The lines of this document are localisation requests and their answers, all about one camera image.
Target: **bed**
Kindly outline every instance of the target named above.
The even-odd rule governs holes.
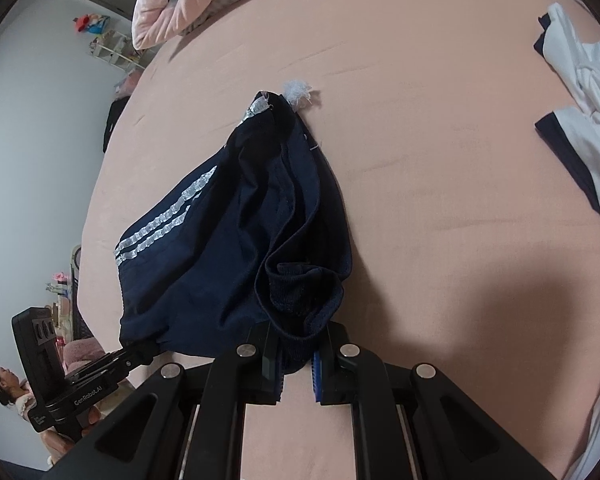
[[[354,254],[335,319],[386,362],[437,365],[563,476],[600,392],[600,216],[534,130],[571,103],[532,47],[553,2],[600,39],[573,0],[243,0],[168,41],[91,199],[78,299],[93,334],[120,346],[120,235],[257,91],[301,78]],[[349,409],[317,405],[310,375],[287,376],[277,407],[248,407],[244,480],[355,478]]]

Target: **woman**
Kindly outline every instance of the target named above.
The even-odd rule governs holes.
[[[0,367],[0,403],[3,406],[13,405],[18,414],[28,422],[29,410],[36,404],[29,381],[21,381],[11,370]],[[89,425],[82,430],[82,436],[89,433],[100,420],[100,411],[95,406],[90,408],[88,420]],[[71,440],[58,434],[53,428],[40,433],[40,439],[51,454],[49,465],[54,465],[74,446]]]

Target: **black metal bracket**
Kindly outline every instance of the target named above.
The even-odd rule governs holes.
[[[52,426],[75,442],[82,437],[89,407],[113,393],[139,365],[159,354],[154,341],[141,341],[65,376],[56,351],[56,330],[48,308],[30,307],[11,319],[20,360],[36,404],[28,418],[40,432]]]
[[[279,348],[261,323],[212,364],[164,365],[45,480],[238,480],[245,406],[280,398]],[[432,365],[385,364],[334,322],[313,365],[316,399],[351,405],[358,480],[555,480]]]

